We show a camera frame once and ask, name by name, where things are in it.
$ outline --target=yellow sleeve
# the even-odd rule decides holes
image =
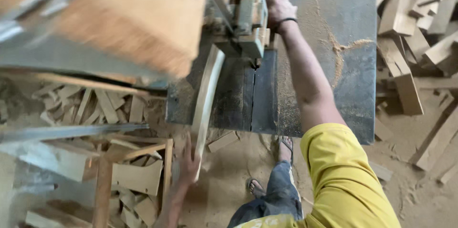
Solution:
[[[313,127],[302,137],[301,150],[312,178],[315,200],[304,225],[401,227],[366,153],[347,126]]]

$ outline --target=flip-flop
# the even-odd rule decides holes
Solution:
[[[290,137],[287,137],[287,138],[289,138],[289,139],[291,140],[291,146],[289,146],[289,145],[286,143],[286,141],[280,140],[280,137],[278,138],[278,141],[281,141],[283,144],[285,144],[285,146],[286,146],[289,150],[291,150],[291,162],[290,162],[290,164],[291,164],[291,166],[293,166],[293,160],[294,160],[294,151],[293,151],[293,147],[294,147],[294,142],[293,142],[293,140],[292,140]]]
[[[250,184],[252,181],[257,181],[258,184],[260,185],[260,182],[256,179],[256,178],[253,178],[253,177],[249,177],[247,180],[246,180],[246,189],[251,193],[251,188],[250,188]],[[266,191],[264,191],[264,188],[261,186],[261,189],[259,189],[258,187],[255,186],[252,194],[253,196],[255,196],[256,198],[258,198],[258,196],[255,195],[254,191],[258,191],[258,192],[261,192],[263,195],[266,195]]]

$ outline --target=wood scrap pile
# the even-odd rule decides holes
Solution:
[[[103,227],[112,228],[151,227],[161,209],[159,202],[164,202],[160,198],[168,194],[171,183],[172,139],[113,133],[97,140],[26,141],[1,144],[0,147],[1,151],[12,155],[20,152],[20,160],[77,182],[97,177],[94,226],[88,223],[91,220],[80,220],[68,213],[44,208],[27,213],[26,223],[36,228],[67,219],[84,224],[78,227],[98,227],[101,223],[105,224]],[[165,150],[165,153],[161,155],[158,150]],[[54,154],[60,155],[58,162],[52,159]],[[104,161],[109,163],[109,173],[101,170]]]
[[[422,115],[418,90],[435,90],[442,98],[441,110],[453,107],[450,90],[458,88],[456,5],[457,0],[376,0],[381,16],[377,22],[377,56],[383,60],[377,61],[379,104],[384,98],[399,96],[405,115]],[[448,118],[415,162],[422,170],[432,168],[458,131],[458,108],[445,114]],[[381,140],[393,136],[378,119],[375,134]]]
[[[41,119],[51,126],[142,123],[146,100],[122,92],[51,83],[32,94],[44,103]]]

